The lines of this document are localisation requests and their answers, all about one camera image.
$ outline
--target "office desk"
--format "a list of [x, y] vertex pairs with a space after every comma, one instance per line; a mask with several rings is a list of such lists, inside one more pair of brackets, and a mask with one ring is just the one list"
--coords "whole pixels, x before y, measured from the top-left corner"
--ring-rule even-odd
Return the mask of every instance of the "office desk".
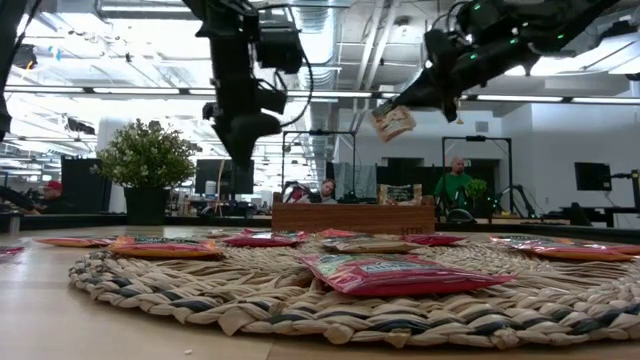
[[[615, 227], [616, 214], [636, 214], [638, 210], [635, 207], [623, 206], [581, 206], [589, 221], [603, 222], [608, 228]], [[568, 213], [570, 208], [561, 208], [563, 212]]]

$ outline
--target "fluorescent light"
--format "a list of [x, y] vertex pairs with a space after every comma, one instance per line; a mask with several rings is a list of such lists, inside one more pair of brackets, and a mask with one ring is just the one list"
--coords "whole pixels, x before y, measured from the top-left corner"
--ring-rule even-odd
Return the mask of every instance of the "fluorescent light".
[[[542, 57], [531, 69], [531, 76], [552, 76], [566, 71], [580, 71], [574, 58], [556, 59]], [[525, 76], [524, 67], [516, 66], [504, 73], [507, 76]]]
[[560, 96], [478, 95], [478, 101], [560, 102]]
[[8, 85], [4, 91], [20, 93], [83, 93], [84, 89], [68, 86], [12, 86]]
[[609, 71], [609, 74], [637, 74], [640, 72], [640, 57], [628, 61]]
[[173, 88], [94, 88], [97, 94], [151, 94], [151, 95], [179, 95], [179, 89]]
[[103, 6], [101, 11], [123, 12], [191, 12], [186, 6]]
[[191, 95], [216, 95], [216, 89], [189, 89]]
[[640, 105], [640, 98], [614, 98], [614, 97], [592, 97], [592, 98], [573, 98], [571, 101], [578, 104], [618, 104], [618, 105]]
[[[371, 98], [369, 91], [314, 91], [313, 96], [330, 98]], [[307, 97], [309, 91], [292, 90], [287, 94], [289, 97]]]
[[37, 170], [0, 170], [0, 172], [11, 175], [40, 175], [40, 171]]

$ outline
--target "snack bag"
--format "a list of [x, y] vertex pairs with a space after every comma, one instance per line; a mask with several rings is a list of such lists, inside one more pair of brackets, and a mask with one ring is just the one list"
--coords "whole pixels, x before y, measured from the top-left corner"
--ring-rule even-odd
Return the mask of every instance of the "snack bag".
[[333, 289], [350, 295], [450, 293], [513, 279], [512, 276], [490, 276], [447, 268], [415, 255], [308, 255], [301, 260]]
[[65, 247], [97, 247], [111, 245], [116, 241], [115, 236], [58, 236], [36, 238], [36, 242]]
[[0, 256], [17, 255], [24, 251], [22, 246], [0, 246]]
[[363, 234], [360, 233], [356, 233], [353, 231], [345, 231], [345, 230], [337, 230], [337, 229], [327, 229], [324, 231], [321, 231], [319, 233], [317, 233], [318, 235], [325, 237], [325, 238], [331, 238], [331, 237], [353, 237], [353, 236], [360, 236]]
[[596, 261], [628, 261], [633, 259], [633, 256], [618, 250], [633, 250], [633, 247], [629, 245], [609, 246], [580, 240], [554, 239], [535, 235], [494, 235], [490, 236], [490, 238], [508, 247], [541, 256]]
[[430, 234], [430, 235], [403, 235], [400, 239], [402, 241], [406, 241], [412, 244], [418, 245], [428, 245], [428, 246], [439, 246], [439, 245], [449, 245], [454, 242], [466, 239], [466, 236], [456, 236], [456, 235], [447, 235], [447, 234]]
[[421, 205], [422, 185], [378, 185], [378, 204], [380, 205]]
[[334, 237], [322, 241], [322, 246], [343, 253], [405, 253], [417, 249], [418, 244], [400, 241], [397, 236], [360, 235], [352, 237]]
[[118, 236], [109, 246], [114, 253], [128, 256], [161, 258], [218, 257], [222, 251], [213, 240], [190, 238], [163, 238], [152, 236]]
[[234, 246], [253, 246], [253, 247], [272, 247], [272, 246], [291, 246], [298, 244], [306, 238], [304, 232], [258, 232], [255, 230], [243, 231], [238, 235], [234, 235], [221, 241], [228, 245]]
[[416, 121], [407, 107], [398, 106], [393, 110], [387, 110], [374, 111], [371, 116], [371, 123], [383, 143], [388, 143], [396, 136], [416, 127]]

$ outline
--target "exposed ceiling duct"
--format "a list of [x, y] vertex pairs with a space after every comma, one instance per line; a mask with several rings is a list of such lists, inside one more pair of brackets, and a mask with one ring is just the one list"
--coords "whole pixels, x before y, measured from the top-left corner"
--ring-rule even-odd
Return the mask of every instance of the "exposed ceiling duct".
[[[336, 28], [339, 26], [334, 9], [326, 7], [299, 7], [294, 10], [296, 22], [302, 34], [300, 40], [307, 57], [312, 64], [329, 64], [334, 60], [334, 50], [337, 42]], [[300, 82], [305, 88], [309, 87], [309, 73], [306, 69], [300, 72]], [[330, 68], [314, 68], [313, 83], [315, 90], [333, 90], [336, 85], [336, 70]], [[335, 130], [331, 128], [329, 119], [335, 117], [331, 103], [312, 103], [311, 129]], [[333, 155], [335, 137], [312, 136], [309, 138], [311, 154], [308, 157], [315, 159], [318, 179], [325, 177], [325, 161]]]

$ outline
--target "orange snack bag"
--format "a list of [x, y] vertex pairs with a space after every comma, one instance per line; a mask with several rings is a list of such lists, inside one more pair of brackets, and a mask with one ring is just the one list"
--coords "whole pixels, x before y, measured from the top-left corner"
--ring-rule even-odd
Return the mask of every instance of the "orange snack bag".
[[65, 247], [97, 247], [111, 245], [116, 241], [115, 236], [57, 236], [35, 238], [36, 242]]
[[210, 239], [200, 241], [191, 238], [152, 236], [118, 236], [116, 242], [109, 246], [109, 250], [127, 256], [177, 259], [222, 255], [222, 251]]
[[535, 235], [494, 235], [491, 240], [508, 247], [540, 256], [595, 261], [629, 261], [634, 257], [622, 253], [637, 251], [631, 245], [604, 245], [589, 241], [554, 239]]

